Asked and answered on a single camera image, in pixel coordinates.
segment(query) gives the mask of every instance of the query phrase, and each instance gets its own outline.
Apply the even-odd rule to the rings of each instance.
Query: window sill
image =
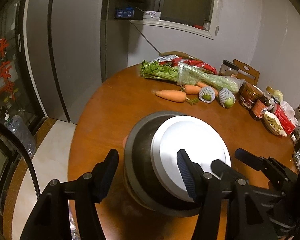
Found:
[[[164,28],[170,28],[175,29],[179,31],[184,31],[188,33],[193,33],[199,36],[206,37],[208,39],[213,40],[213,37],[211,36],[210,32],[205,30],[200,30],[198,28],[181,24],[181,23],[175,23],[175,22],[169,22],[169,21],[163,21],[163,20],[152,20],[152,19],[143,19],[143,21],[136,21],[131,20],[131,22],[135,25],[150,25],[150,26],[159,26]]]

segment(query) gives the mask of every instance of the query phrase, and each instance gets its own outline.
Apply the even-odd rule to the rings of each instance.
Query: plastic bottle in bag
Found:
[[[32,157],[36,150],[36,141],[25,125],[22,117],[15,115],[10,118],[8,112],[6,112],[4,119],[6,120],[4,123],[5,127],[21,141],[29,156]]]

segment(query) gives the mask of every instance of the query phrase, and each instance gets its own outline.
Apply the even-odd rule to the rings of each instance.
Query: orange label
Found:
[[[252,111],[256,116],[261,118],[261,117],[263,117],[263,115],[265,114],[267,109],[268,109],[268,107],[265,106],[263,103],[261,103],[260,100],[258,99],[256,104],[254,105]]]

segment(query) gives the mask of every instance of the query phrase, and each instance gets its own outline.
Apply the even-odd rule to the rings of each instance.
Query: bowl of food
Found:
[[[274,135],[287,136],[286,132],[279,122],[278,117],[276,117],[273,113],[266,111],[263,115],[263,122],[265,123],[269,131]]]

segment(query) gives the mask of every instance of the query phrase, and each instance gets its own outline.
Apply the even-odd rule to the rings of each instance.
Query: wooden chair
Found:
[[[235,64],[241,71],[254,77],[254,79],[252,79],[249,76],[246,76],[242,73],[238,73],[238,75],[237,75],[238,79],[244,79],[245,81],[247,81],[248,83],[250,83],[252,85],[255,85],[255,86],[257,85],[258,79],[259,79],[259,74],[260,74],[259,71],[255,70],[254,68],[250,67],[246,63],[243,63],[237,59],[233,60],[233,64]]]
[[[181,58],[184,58],[184,59],[194,59],[194,60],[201,60],[201,59],[198,59],[196,57],[193,57],[189,54],[186,54],[184,52],[180,52],[180,51],[168,51],[168,52],[163,52],[163,53],[160,53],[159,56],[162,57],[162,56],[168,56],[168,55],[177,55],[178,57],[181,57]]]

